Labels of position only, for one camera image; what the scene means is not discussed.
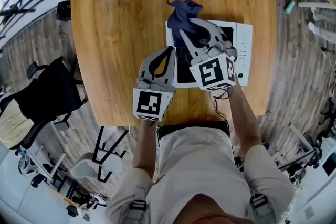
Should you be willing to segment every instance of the wooden table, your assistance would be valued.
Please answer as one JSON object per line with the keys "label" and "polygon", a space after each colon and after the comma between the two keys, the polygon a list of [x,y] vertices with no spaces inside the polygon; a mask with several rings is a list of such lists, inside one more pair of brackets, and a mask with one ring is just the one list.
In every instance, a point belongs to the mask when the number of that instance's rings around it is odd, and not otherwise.
{"label": "wooden table", "polygon": [[[265,113],[276,53],[275,0],[194,0],[199,17],[252,24],[253,52],[244,89],[256,115]],[[132,93],[141,62],[165,44],[166,0],[71,0],[76,52],[90,104],[100,125],[135,126]],[[230,117],[228,102],[219,109]],[[177,89],[165,124],[219,120],[200,89]]]}

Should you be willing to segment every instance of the person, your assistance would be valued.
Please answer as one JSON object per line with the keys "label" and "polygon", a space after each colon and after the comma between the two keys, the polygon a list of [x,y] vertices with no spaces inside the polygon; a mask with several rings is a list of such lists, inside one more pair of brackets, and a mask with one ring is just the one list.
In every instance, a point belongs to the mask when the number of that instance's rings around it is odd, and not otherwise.
{"label": "person", "polygon": [[[312,7],[311,12],[313,13],[313,19],[317,22],[323,20],[328,23],[336,24],[336,13],[333,10],[317,9]],[[320,36],[324,40],[336,44],[336,33],[318,27],[313,22],[308,22],[308,29],[312,31],[315,35]]]}
{"label": "person", "polygon": [[188,127],[160,140],[155,171],[155,124],[142,121],[133,168],[118,181],[106,222],[155,224],[282,223],[295,196],[290,180],[263,147],[260,129],[237,84],[228,88],[244,173],[220,129]]}

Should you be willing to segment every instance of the wooden floor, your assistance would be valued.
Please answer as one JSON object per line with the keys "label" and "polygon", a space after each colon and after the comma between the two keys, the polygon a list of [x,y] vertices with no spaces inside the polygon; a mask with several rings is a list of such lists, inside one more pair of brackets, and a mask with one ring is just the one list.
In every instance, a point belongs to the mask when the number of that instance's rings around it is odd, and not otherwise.
{"label": "wooden floor", "polygon": [[[271,152],[283,154],[297,148],[298,141],[290,133],[288,124],[293,123],[302,132],[317,136],[324,127],[318,125],[320,111],[327,103],[329,91],[334,84],[334,74],[327,56],[321,54],[320,45],[335,50],[333,44],[324,42],[309,32],[307,23],[312,20],[309,9],[295,7],[290,15],[283,11],[289,0],[276,0],[278,20],[277,57],[274,68],[272,91],[267,112],[258,117],[262,137],[271,144]],[[317,25],[336,31],[336,27],[324,22]],[[59,56],[69,67],[75,57],[71,23],[56,21],[53,11],[21,31],[3,48],[0,59],[0,82],[17,92],[29,84],[26,69],[30,63],[49,64]],[[331,61],[336,56],[330,55]],[[62,165],[71,168],[86,152],[93,152],[100,126],[93,116],[90,103],[74,112],[69,120],[70,129],[56,131],[48,124],[37,137],[37,143],[44,144],[53,158],[66,153]],[[103,141],[109,138],[111,145],[125,130],[124,127],[108,127]],[[137,131],[131,130],[136,137]],[[129,136],[117,148],[127,154],[123,166],[129,167],[135,143]],[[117,178],[111,176],[106,184],[96,180],[80,180],[88,190],[113,195]]]}

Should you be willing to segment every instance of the white shirt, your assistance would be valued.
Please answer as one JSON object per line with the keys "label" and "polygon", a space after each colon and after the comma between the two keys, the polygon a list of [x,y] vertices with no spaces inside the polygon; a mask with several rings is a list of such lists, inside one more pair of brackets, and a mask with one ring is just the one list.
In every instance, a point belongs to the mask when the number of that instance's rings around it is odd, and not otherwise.
{"label": "white shirt", "polygon": [[172,224],[197,194],[211,197],[227,214],[255,222],[252,191],[267,197],[276,222],[284,220],[281,214],[293,199],[293,186],[263,146],[248,151],[243,174],[234,164],[229,137],[219,129],[185,128],[163,137],[160,144],[156,183],[140,169],[125,173],[107,207],[108,223],[124,223],[137,187],[147,193],[143,222]]}

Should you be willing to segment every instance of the white shoe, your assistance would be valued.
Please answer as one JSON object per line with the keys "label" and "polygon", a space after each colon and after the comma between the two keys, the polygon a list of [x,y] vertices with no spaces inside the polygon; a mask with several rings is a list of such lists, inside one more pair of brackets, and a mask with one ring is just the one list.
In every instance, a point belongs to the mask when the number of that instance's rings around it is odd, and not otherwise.
{"label": "white shoe", "polygon": [[317,27],[316,27],[316,25],[315,24],[313,24],[312,22],[309,22],[308,23],[308,28],[309,28],[309,30],[310,31],[312,31],[314,34],[316,34],[317,33]]}
{"label": "white shoe", "polygon": [[311,12],[313,13],[313,19],[314,19],[314,21],[318,21],[319,19],[318,19],[318,17],[316,17],[316,15],[315,15],[316,8],[315,8],[315,7],[311,7],[310,10],[311,10]]}

